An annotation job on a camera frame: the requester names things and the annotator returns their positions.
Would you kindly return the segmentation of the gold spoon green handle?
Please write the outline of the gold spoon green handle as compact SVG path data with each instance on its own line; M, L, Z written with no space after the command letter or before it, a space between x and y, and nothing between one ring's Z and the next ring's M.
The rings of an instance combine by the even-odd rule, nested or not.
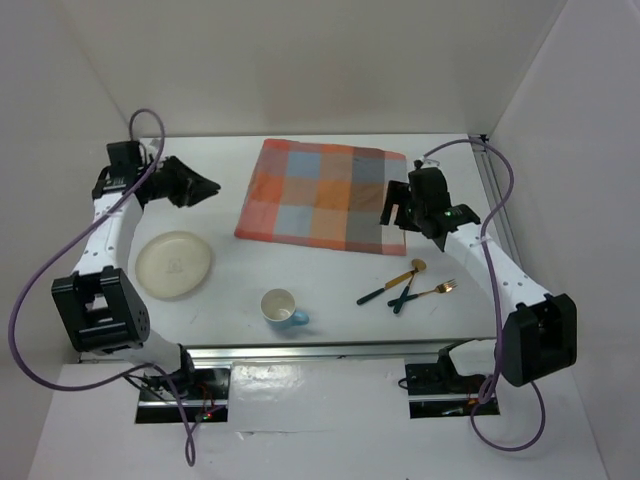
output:
M412 260L411 266L413 267L413 270L411 271L409 280L405 285L403 291L401 292L400 296L388 302L388 306L392 307L395 313L399 313L402 307L404 306L404 304L406 303L406 301L408 300L409 292L410 292L412 283L415 279L415 276L427 268L426 263L421 259Z

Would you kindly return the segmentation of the checkered orange blue cloth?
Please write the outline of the checkered orange blue cloth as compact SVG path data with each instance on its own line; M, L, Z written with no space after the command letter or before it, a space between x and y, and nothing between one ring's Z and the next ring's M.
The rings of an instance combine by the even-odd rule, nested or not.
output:
M239 239L404 256L405 234L379 223L388 183L407 175L401 153L266 139L234 235Z

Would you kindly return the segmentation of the cream round plate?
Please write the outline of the cream round plate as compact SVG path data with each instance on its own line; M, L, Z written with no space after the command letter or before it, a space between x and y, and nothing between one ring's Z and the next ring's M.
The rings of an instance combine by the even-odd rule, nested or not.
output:
M214 260L213 250L199 236L171 231L153 238L142 248L136 259L135 275L149 295L172 300L198 288Z

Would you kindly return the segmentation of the gold fork green handle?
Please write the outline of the gold fork green handle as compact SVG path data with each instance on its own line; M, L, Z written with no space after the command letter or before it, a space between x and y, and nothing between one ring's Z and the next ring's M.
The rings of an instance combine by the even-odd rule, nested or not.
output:
M446 282L443 282L441 284L438 284L437 286L435 286L433 289L431 290L426 290L423 292L419 292L419 293L414 293L414 294L408 294L404 300L405 303L418 299L420 297L424 297L430 294L446 294L446 293L450 293L451 291L453 291L456 287L458 286L458 283L455 279L451 279L448 280Z

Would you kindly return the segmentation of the light blue mug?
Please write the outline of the light blue mug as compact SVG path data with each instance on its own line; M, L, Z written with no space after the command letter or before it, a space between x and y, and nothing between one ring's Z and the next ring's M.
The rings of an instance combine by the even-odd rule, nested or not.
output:
M260 301L260 310L274 329L304 326L310 322L309 315L298 309L294 296L285 289L267 291Z

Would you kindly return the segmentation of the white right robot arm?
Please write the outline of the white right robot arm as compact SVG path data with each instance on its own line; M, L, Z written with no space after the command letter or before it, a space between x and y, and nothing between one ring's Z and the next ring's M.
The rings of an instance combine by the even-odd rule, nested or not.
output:
M488 339L483 368L515 386L576 359L573 301L450 206L438 169L389 186L346 171L260 171L238 219L207 211L196 224L213 241L210 278L156 320L188 345Z

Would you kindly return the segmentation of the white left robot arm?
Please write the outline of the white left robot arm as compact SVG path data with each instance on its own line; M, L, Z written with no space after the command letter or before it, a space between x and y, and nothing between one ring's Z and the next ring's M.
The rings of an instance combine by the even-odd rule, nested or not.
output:
M148 365L147 384L176 399L196 390L197 374L187 349L151 327L148 309L127 275L131 244L145 206L166 199L192 207L218 194L220 185L175 156L158 166L136 140L110 143L109 163L92 190L98 226L66 277L51 293L73 348Z

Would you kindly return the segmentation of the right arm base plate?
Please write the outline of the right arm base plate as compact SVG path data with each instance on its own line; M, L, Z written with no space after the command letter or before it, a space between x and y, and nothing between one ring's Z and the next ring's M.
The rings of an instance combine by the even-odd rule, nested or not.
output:
M479 404L479 390L486 376L460 375L449 359L431 363L405 365L405 376L397 381L407 392L411 419L468 417L475 407L479 415L498 415L498 401L493 397Z

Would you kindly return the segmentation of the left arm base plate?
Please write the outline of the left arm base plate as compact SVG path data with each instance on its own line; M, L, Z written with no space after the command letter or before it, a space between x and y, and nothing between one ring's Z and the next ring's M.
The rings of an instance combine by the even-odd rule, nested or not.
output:
M181 392L181 401L189 423L226 423L231 368L197 368L195 383ZM154 385L149 378L131 375L128 379L139 391L136 424L178 424L182 422L173 394Z

